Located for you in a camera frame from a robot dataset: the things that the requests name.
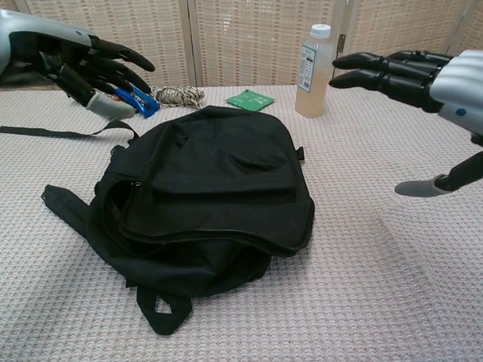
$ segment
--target blue clip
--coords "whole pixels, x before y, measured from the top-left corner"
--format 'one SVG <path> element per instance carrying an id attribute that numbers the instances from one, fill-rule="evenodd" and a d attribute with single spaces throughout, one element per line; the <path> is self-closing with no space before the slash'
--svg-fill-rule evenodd
<path id="1" fill-rule="evenodd" d="M 128 105 L 142 113 L 144 118 L 151 117 L 161 108 L 157 100 L 154 100 L 135 86 L 132 87 L 133 93 L 126 92 L 121 88 L 115 89 L 114 93 L 116 96 L 124 100 Z"/>

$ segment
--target backpack strap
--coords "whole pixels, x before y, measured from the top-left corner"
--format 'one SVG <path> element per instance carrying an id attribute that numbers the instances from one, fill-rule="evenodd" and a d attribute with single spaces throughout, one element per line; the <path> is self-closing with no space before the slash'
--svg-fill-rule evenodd
<path id="1" fill-rule="evenodd" d="M 45 130 L 44 128 L 29 128 L 29 127 L 7 127 L 7 126 L 0 126 L 0 133 L 10 133 L 10 134 L 22 134 L 24 136 L 37 136 L 37 137 L 55 137 L 55 138 L 89 138 L 96 136 L 97 134 L 113 129 L 113 128 L 124 128 L 126 130 L 131 130 L 133 132 L 133 140 L 139 138 L 139 135 L 136 133 L 132 127 L 124 123 L 122 121 L 112 121 L 109 122 L 102 130 L 99 130 L 94 133 L 84 134 L 84 133 L 77 133 L 71 131 L 61 131 L 61 130 Z"/>
<path id="2" fill-rule="evenodd" d="M 303 147 L 299 147 L 296 150 L 297 157 L 299 158 L 299 161 L 304 161 L 305 160 L 305 152 L 303 151 Z"/>
<path id="3" fill-rule="evenodd" d="M 158 313 L 156 300 L 160 297 L 171 307 L 171 313 Z M 152 330 L 169 336 L 188 318 L 192 310 L 191 300 L 181 296 L 160 294 L 143 285 L 137 286 L 137 304 Z"/>
<path id="4" fill-rule="evenodd" d="M 87 238 L 86 225 L 89 206 L 68 189 L 45 186 L 42 200 L 45 205 L 71 228 Z"/>

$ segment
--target bottle label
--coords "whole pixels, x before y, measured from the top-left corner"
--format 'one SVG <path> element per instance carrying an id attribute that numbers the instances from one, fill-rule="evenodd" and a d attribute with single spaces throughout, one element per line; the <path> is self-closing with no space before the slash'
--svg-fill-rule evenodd
<path id="1" fill-rule="evenodd" d="M 314 74 L 315 55 L 317 52 L 302 45 L 302 58 L 300 60 L 298 86 L 310 93 L 312 87 L 312 76 Z"/>

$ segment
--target green packet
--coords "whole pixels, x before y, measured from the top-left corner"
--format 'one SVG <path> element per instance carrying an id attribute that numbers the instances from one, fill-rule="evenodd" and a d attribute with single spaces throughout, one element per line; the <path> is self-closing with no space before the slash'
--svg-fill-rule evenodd
<path id="1" fill-rule="evenodd" d="M 241 92 L 238 96 L 228 98 L 226 101 L 239 108 L 255 112 L 275 102 L 273 98 L 255 93 L 249 89 Z"/>

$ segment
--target backpack shoulder strap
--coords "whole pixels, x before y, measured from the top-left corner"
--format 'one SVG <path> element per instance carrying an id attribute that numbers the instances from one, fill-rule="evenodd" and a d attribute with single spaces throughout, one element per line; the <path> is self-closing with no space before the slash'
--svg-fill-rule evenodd
<path id="1" fill-rule="evenodd" d="M 133 140 L 139 138 L 138 134 L 132 127 L 124 123 L 122 121 L 112 121 L 109 122 L 102 130 L 99 130 L 94 133 L 77 133 L 71 131 L 61 131 L 61 130 L 45 130 L 44 128 L 29 128 L 29 127 L 7 127 L 7 126 L 0 126 L 0 133 L 9 133 L 9 134 L 22 134 L 24 136 L 37 136 L 37 137 L 55 137 L 55 138 L 89 138 L 96 136 L 97 134 L 113 129 L 113 128 L 124 128 L 126 130 L 131 130 L 133 132 Z"/>
<path id="2" fill-rule="evenodd" d="M 45 205 L 71 228 L 87 238 L 89 206 L 68 189 L 52 185 L 45 186 L 42 199 Z"/>

